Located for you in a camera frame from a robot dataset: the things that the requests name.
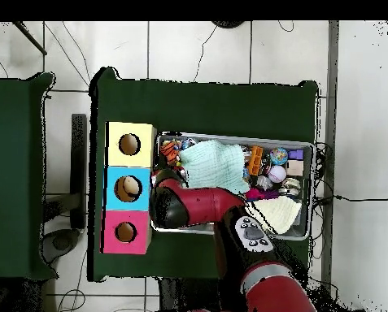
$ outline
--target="robot control buttons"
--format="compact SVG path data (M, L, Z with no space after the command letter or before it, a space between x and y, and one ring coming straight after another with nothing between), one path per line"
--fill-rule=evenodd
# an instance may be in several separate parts
M273 245L264 233L260 223L250 217L242 216L235 224L238 237L248 251L260 253L273 250Z

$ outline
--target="dark green tabletop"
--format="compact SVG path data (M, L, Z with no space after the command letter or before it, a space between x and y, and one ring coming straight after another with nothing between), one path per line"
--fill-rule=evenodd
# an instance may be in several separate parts
M53 75L0 79L0 277L54 277L41 259L42 101Z
M89 278L163 276L216 278L212 236L154 232L146 255L99 252L102 169L107 121L154 125L158 132L193 132L313 142L317 85L182 84L121 80L102 68L91 81ZM287 245L307 265L308 240Z

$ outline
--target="orange toy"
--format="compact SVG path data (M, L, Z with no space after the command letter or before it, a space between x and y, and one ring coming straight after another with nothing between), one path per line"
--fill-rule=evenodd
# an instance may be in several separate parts
M247 167L250 176L257 176L259 174L262 157L263 149L259 146L252 146L249 166Z
M177 155L179 154L179 151L175 149L175 145L177 145L177 142L171 141L160 147L160 153L166 157L168 165L175 165L177 163Z

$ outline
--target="white cloth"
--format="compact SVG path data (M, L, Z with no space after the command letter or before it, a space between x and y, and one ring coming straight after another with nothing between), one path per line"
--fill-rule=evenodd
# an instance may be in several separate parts
M275 233L268 226L267 223L269 223L280 235L290 229L302 207L301 203L297 203L286 196L250 203L251 205L246 208L250 216L259 221L265 231Z

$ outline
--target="plastic bin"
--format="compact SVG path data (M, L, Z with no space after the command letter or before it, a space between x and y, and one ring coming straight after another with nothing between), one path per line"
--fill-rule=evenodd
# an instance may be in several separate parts
M301 183L302 189L300 194L295 199L297 202L302 202L302 209L298 214L300 219L296 219L290 229L282 235L270 234L275 238L280 238L289 241L303 241L311 233L311 219L312 219L312 197L314 195L314 172L316 166L316 149L315 146L308 142L298 141L275 141L265 139L255 139L248 137L237 137L237 136L217 136L217 135L206 135L206 134L191 134L181 133L181 135L171 135L170 133L162 133L157 136L156 149L159 154L159 148L163 141L166 140L184 140L192 138L197 142L207 140L218 140L222 144L226 145L257 145L263 147L265 151L272 150L276 147L283 147L286 150L303 150L303 176L294 177ZM196 233L203 235L212 235L213 223L199 224L189 227L180 228L160 228L155 227L153 222L151 226L159 232L177 232L177 233Z

